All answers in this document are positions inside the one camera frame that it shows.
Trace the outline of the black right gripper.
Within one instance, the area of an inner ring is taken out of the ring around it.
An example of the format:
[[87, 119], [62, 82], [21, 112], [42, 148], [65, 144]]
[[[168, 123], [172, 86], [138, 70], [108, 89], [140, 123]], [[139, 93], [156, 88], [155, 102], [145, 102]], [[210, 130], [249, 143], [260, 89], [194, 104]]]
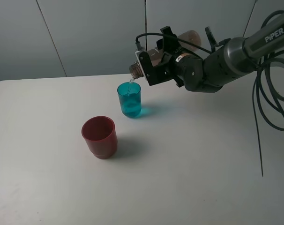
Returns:
[[[175, 39], [164, 36], [156, 42], [157, 49], [160, 53], [159, 58], [161, 59], [161, 62], [156, 66], [152, 66], [147, 51], [140, 54], [140, 59], [143, 58], [142, 67], [146, 75], [145, 79], [147, 80], [149, 86], [157, 85], [170, 80], [174, 80], [176, 85], [179, 86], [179, 78], [173, 75], [170, 71], [170, 57], [167, 56], [166, 59], [163, 59], [164, 54], [171, 56], [179, 55], [179, 42], [176, 39], [177, 36], [172, 32], [170, 26], [165, 26], [161, 28], [160, 31], [162, 34], [172, 36]], [[210, 27], [205, 27], [205, 33], [211, 47], [211, 53], [214, 53], [216, 48], [219, 47], [219, 43], [215, 40]]]

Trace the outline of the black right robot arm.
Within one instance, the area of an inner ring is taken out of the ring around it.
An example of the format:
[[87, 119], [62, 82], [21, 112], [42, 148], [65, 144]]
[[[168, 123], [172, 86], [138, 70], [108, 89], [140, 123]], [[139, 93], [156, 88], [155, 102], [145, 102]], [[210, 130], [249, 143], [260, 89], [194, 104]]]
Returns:
[[206, 27], [211, 50], [206, 51], [208, 57], [205, 59], [180, 44], [202, 51], [204, 48], [178, 38], [167, 26], [156, 33], [161, 37], [157, 47], [163, 54], [154, 66], [149, 53], [139, 42], [139, 38], [149, 36], [149, 33], [140, 34], [135, 38], [135, 54], [142, 75], [150, 86], [174, 80], [178, 87], [188, 91], [215, 93], [224, 85], [258, 70], [261, 57], [284, 47], [284, 10], [278, 10], [274, 15], [275, 19], [248, 38], [228, 38], [217, 43], [210, 28]]

